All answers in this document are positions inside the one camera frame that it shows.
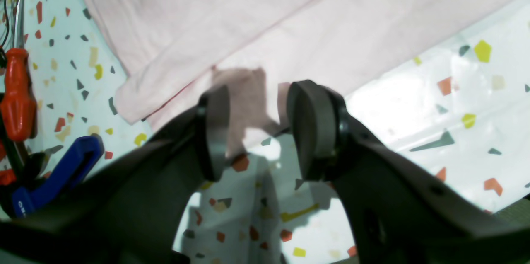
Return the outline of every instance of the orange confetti shape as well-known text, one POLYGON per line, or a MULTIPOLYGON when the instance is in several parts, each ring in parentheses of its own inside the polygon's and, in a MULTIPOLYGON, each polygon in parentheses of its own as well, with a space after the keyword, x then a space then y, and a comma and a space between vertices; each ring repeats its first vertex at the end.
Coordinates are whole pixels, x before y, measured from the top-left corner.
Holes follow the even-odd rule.
POLYGON ((40 24, 42 23, 42 2, 39 1, 36 4, 36 21, 40 24))
POLYGON ((248 164, 248 157, 245 154, 242 154, 235 158, 232 167, 236 172, 243 172, 248 168, 248 164))
POLYGON ((443 96, 447 96, 451 94, 452 90, 458 90, 458 86, 453 83, 453 78, 448 77, 447 79, 443 79, 438 82, 438 87, 440 89, 440 92, 443 94, 443 96))
POLYGON ((498 196, 502 195, 502 186, 495 178, 484 181, 484 190, 495 190, 498 196))
POLYGON ((280 232, 280 238, 282 238, 283 242, 287 242, 287 241, 293 239, 293 232, 290 232, 290 231, 288 231, 286 229, 283 229, 280 232))
POLYGON ((258 230, 256 230, 256 228, 254 228, 253 226, 250 226, 250 239, 252 239, 252 241, 257 241, 258 239, 260 239, 260 234, 258 233, 258 230))
POLYGON ((438 173, 436 173, 436 177, 440 179, 441 181, 445 182, 447 169, 443 167, 438 173))
POLYGON ((357 247, 355 245, 348 249, 348 255, 350 255, 350 257, 357 255, 357 247))
POLYGON ((202 215, 198 211, 195 211, 195 214, 197 215, 197 226, 200 226, 202 223, 202 215))
POLYGON ((226 237, 225 233, 217 232, 217 241, 223 243, 225 242, 225 237, 226 237))
POLYGON ((66 125, 66 120, 64 118, 57 119, 57 124, 55 124, 55 132, 61 131, 63 127, 66 125))
POLYGON ((333 189, 334 191, 337 191, 337 189, 335 188, 335 185, 333 185, 333 182, 328 182, 326 183, 331 189, 333 189))

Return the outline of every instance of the gray confetti shape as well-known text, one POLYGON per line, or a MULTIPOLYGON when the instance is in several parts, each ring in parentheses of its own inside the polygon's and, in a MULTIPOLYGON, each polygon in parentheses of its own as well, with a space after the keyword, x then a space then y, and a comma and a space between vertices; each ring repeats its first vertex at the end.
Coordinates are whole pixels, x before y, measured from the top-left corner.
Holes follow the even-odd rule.
POLYGON ((189 238, 189 239, 194 239, 195 238, 195 231, 190 230, 190 229, 186 229, 184 231, 184 237, 189 238))
POLYGON ((227 208, 230 208, 231 206, 231 198, 224 198, 217 200, 218 202, 223 202, 227 208))
POLYGON ((116 111, 116 107, 114 107, 114 97, 108 99, 108 107, 110 107, 110 110, 112 111, 113 115, 116 115, 118 113, 118 111, 116 111))
POLYGON ((83 9, 83 14, 85 15, 85 18, 87 19, 91 19, 91 15, 90 15, 90 12, 87 8, 83 9))
POLYGON ((266 139, 266 140, 263 140, 263 142, 261 142, 261 145, 262 146, 268 146, 270 145, 270 138, 266 139))
POLYGON ((445 107, 442 107, 442 106, 439 105, 439 104, 436 105, 436 109, 438 110, 438 113, 439 113, 440 115, 443 115, 443 114, 445 114, 445 113, 448 112, 448 110, 445 109, 445 107))
POLYGON ((498 151, 497 149, 495 148, 492 148, 488 151, 489 154, 495 154, 495 155, 502 155, 502 152, 501 151, 498 151))
POLYGON ((48 154, 48 155, 49 155, 49 154, 55 154, 55 153, 58 153, 58 152, 59 152, 61 149, 63 149, 63 148, 64 148, 63 145, 57 145, 57 146, 55 146, 55 147, 51 147, 51 148, 48 148, 48 149, 44 150, 44 152, 45 152, 46 154, 48 154))
POLYGON ((445 130, 443 134, 441 134, 441 137, 439 140, 436 140, 431 143, 426 143, 425 145, 421 145, 419 147, 410 149, 409 151, 411 152, 421 151, 421 150, 426 150, 426 149, 432 149, 432 148, 452 145, 454 143, 455 143, 455 140, 453 140, 453 138, 451 137, 451 134, 447 130, 445 130))
POLYGON ((301 185, 304 184, 304 181, 302 179, 296 179, 295 180, 295 190, 299 189, 301 185))
POLYGON ((469 51, 470 49, 470 46, 469 45, 463 45, 462 47, 460 47, 460 49, 458 50, 458 54, 461 56, 464 56, 465 53, 467 53, 467 51, 469 51))

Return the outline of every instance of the yellow confetti shape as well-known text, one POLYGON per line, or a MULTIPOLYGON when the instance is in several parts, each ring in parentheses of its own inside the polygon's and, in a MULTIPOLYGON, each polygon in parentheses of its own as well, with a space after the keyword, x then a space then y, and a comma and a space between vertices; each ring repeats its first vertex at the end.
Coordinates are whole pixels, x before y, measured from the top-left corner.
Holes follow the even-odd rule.
POLYGON ((212 186, 212 184, 214 184, 212 181, 206 181, 206 182, 200 187, 200 189, 201 189, 201 190, 207 190, 208 188, 210 188, 210 186, 212 186))
POLYGON ((136 136, 136 138, 134 139, 134 143, 136 144, 136 146, 140 147, 142 145, 142 142, 146 140, 147 140, 147 134, 142 132, 141 134, 138 134, 136 136))
POLYGON ((293 256, 295 256, 295 257, 305 257, 305 249, 301 249, 299 247, 295 247, 295 251, 293 252, 293 256))
POLYGON ((61 142, 64 142, 65 141, 65 138, 68 137, 70 135, 70 130, 71 130, 71 126, 67 126, 66 128, 64 128, 63 131, 55 134, 55 137, 57 139, 59 139, 59 141, 61 142))
POLYGON ((95 67, 96 62, 98 62, 98 48, 95 46, 90 47, 90 58, 89 58, 89 67, 95 67))
POLYGON ((272 215, 272 211, 269 207, 261 207, 260 212, 258 215, 261 217, 262 220, 266 219, 272 219, 274 216, 272 215))
POLYGON ((96 74, 94 76, 96 77, 96 80, 100 80, 103 76, 103 67, 101 64, 96 65, 96 74))
POLYGON ((286 223, 286 222, 289 222, 290 220, 293 220, 297 217, 300 217, 302 215, 305 215, 305 214, 308 214, 310 213, 311 211, 315 211, 318 209, 318 203, 315 204, 315 205, 312 205, 306 209, 303 209, 301 211, 297 211, 295 213, 281 213, 280 214, 280 218, 282 219, 282 222, 286 223))
POLYGON ((74 111, 77 111, 77 105, 78 105, 77 98, 75 98, 72 91, 69 91, 68 93, 70 93, 70 99, 72 100, 72 106, 74 107, 74 111))
POLYGON ((91 126, 88 130, 89 134, 99 134, 99 126, 91 126))
POLYGON ((502 75, 494 75, 491 78, 491 87, 493 90, 503 90, 506 87, 506 81, 502 75))
POLYGON ((239 238, 239 241, 243 241, 243 240, 245 240, 245 238, 246 238, 245 233, 244 233, 243 231, 240 230, 240 231, 239 231, 239 237, 238 237, 238 238, 239 238))
POLYGON ((473 50, 475 50, 475 54, 477 54, 477 58, 480 62, 490 62, 491 45, 489 45, 489 43, 486 41, 479 41, 473 50))
POLYGON ((475 120, 477 119, 477 115, 475 114, 465 114, 462 117, 462 122, 464 123, 464 126, 466 128, 471 128, 473 125, 475 125, 475 120))
POLYGON ((330 253, 330 256, 333 257, 334 259, 338 259, 340 258, 340 251, 338 251, 337 249, 332 249, 331 251, 328 251, 330 253))
POLYGON ((218 202, 214 205, 214 210, 219 213, 225 211, 226 209, 228 209, 228 207, 226 206, 225 202, 218 202))

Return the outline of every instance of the pink cloth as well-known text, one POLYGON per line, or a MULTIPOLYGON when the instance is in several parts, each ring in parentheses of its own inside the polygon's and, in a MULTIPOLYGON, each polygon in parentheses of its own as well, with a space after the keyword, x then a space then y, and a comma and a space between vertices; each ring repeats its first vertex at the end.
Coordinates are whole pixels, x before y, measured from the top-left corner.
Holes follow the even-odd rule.
POLYGON ((127 121, 164 106, 148 118, 157 130, 197 103, 212 84, 229 83, 235 153, 286 126, 278 110, 286 83, 313 79, 348 94, 509 1, 87 0, 87 5, 130 73, 116 94, 118 112, 127 121))

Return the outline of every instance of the blue clamp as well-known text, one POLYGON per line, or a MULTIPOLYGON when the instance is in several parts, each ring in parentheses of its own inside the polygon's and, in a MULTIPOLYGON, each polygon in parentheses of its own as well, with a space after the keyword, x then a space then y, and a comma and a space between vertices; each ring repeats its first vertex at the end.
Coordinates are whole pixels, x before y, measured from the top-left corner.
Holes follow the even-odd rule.
POLYGON ((103 152, 103 143, 99 137, 77 138, 43 185, 34 191, 22 186, 13 192, 15 215, 25 217, 81 183, 103 152))

